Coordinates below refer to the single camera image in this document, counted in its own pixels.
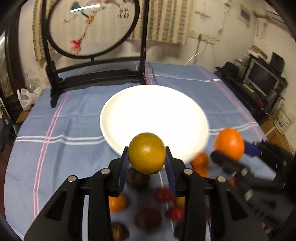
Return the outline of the small orange tangerine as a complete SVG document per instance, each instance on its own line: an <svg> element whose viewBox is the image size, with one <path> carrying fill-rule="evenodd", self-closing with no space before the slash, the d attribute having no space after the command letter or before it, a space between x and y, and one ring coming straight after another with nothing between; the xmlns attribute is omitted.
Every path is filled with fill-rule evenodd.
<svg viewBox="0 0 296 241"><path fill-rule="evenodd" d="M214 150L219 151L234 161L239 161L245 151L241 134L233 128L221 130L215 137Z"/></svg>

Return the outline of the small brown dried fruit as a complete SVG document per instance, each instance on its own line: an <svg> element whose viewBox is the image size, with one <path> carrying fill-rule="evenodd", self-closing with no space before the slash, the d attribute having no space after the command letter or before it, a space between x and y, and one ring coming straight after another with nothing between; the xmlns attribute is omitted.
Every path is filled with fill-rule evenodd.
<svg viewBox="0 0 296 241"><path fill-rule="evenodd" d="M124 241L130 237L130 232L123 223L113 222L111 227L115 241Z"/></svg>

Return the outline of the red cherry tomato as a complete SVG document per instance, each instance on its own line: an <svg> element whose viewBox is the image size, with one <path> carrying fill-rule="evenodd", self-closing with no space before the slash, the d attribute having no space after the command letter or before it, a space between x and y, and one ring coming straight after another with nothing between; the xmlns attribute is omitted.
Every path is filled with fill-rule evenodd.
<svg viewBox="0 0 296 241"><path fill-rule="evenodd" d="M159 187L155 190L155 200L158 202L175 201L175 196L168 187Z"/></svg>

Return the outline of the yellow-green citrus fruit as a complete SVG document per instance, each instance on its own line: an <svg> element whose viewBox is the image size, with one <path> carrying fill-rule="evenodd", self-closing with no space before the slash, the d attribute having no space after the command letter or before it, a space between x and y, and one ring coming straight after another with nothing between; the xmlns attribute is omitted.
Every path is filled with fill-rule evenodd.
<svg viewBox="0 0 296 241"><path fill-rule="evenodd" d="M161 170L165 164L166 148L157 135L140 133L128 146L128 159L137 171L152 175Z"/></svg>

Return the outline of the dark purple plum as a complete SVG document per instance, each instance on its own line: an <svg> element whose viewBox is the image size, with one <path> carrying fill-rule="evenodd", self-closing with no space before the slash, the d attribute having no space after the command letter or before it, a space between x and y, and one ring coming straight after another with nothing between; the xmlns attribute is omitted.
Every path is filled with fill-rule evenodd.
<svg viewBox="0 0 296 241"><path fill-rule="evenodd" d="M134 223L140 229L151 232L161 226L162 215L157 209L144 208L136 213Z"/></svg>

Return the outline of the wrinkled dark passion fruit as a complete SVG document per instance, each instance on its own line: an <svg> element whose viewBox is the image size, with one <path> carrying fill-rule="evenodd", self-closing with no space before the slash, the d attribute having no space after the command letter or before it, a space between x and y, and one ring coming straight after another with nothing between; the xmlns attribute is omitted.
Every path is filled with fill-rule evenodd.
<svg viewBox="0 0 296 241"><path fill-rule="evenodd" d="M138 192L144 192L149 187L150 176L137 171L135 168L129 168L126 177L126 183Z"/></svg>

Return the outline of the smooth orange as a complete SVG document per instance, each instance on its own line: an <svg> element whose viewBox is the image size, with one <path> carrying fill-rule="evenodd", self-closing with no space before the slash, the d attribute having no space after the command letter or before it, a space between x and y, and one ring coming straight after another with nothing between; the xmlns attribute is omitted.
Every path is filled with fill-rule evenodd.
<svg viewBox="0 0 296 241"><path fill-rule="evenodd" d="M193 168L193 170L198 173L201 177L208 178L209 173L206 168Z"/></svg>

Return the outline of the olive green small fruit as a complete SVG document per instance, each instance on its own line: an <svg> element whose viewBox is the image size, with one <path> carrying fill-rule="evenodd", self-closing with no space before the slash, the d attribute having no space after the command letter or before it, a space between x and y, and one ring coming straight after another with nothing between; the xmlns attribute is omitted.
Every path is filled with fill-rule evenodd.
<svg viewBox="0 0 296 241"><path fill-rule="evenodd" d="M185 197L177 197L175 199L175 206L178 206L178 207L185 207Z"/></svg>

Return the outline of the small orange kumquat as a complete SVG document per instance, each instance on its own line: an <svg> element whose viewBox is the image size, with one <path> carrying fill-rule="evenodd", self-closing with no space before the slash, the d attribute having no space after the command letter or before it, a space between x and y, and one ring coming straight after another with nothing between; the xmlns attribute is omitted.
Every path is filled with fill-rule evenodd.
<svg viewBox="0 0 296 241"><path fill-rule="evenodd" d="M109 197L109 209L111 212L120 212L127 208L127 198L122 193L119 197Z"/></svg>

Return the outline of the white bucket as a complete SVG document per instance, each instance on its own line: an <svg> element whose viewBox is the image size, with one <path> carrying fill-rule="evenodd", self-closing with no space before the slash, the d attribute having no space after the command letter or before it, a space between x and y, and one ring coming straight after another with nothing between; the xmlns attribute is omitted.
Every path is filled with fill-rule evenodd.
<svg viewBox="0 0 296 241"><path fill-rule="evenodd" d="M295 115L282 103L273 117L275 128L284 135L294 123Z"/></svg>

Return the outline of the white oval plate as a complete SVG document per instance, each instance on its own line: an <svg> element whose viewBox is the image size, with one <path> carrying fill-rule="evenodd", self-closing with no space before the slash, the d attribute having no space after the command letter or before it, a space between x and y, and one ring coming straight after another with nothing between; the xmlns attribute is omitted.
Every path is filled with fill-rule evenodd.
<svg viewBox="0 0 296 241"><path fill-rule="evenodd" d="M101 110L100 129L119 155L136 135L153 133L185 164L206 148L210 136L208 119L197 102L160 85L138 85L114 94Z"/></svg>

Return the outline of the computer monitor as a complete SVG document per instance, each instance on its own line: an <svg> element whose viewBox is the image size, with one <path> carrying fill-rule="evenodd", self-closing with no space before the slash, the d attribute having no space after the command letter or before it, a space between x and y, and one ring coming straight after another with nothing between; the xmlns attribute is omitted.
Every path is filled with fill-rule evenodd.
<svg viewBox="0 0 296 241"><path fill-rule="evenodd" d="M287 87L286 79L261 58L250 58L243 83L266 97L273 91L281 95Z"/></svg>

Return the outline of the blue striped tablecloth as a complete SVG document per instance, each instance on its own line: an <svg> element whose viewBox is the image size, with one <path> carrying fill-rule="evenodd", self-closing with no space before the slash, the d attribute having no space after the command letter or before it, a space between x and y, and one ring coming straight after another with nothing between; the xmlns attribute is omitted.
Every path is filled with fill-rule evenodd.
<svg viewBox="0 0 296 241"><path fill-rule="evenodd" d="M200 66L152 63L127 79L46 90L15 139L4 188L17 240L268 240L218 161L275 174L247 148L265 135L251 113Z"/></svg>

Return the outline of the white plastic bag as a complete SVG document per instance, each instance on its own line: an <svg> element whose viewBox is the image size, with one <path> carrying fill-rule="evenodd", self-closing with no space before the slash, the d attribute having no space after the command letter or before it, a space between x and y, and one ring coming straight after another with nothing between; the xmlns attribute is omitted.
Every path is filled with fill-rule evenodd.
<svg viewBox="0 0 296 241"><path fill-rule="evenodd" d="M29 111L40 97L38 94L30 93L29 90L24 88L17 90L17 96L23 111Z"/></svg>

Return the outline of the round embroidery screen stand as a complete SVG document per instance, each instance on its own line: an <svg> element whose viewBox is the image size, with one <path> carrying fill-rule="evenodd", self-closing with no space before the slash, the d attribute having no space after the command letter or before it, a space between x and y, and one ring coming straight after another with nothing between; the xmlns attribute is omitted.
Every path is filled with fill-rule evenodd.
<svg viewBox="0 0 296 241"><path fill-rule="evenodd" d="M145 84L149 1L55 1L41 3L41 33L50 106L60 95L101 83ZM100 59L141 32L139 56Z"/></svg>

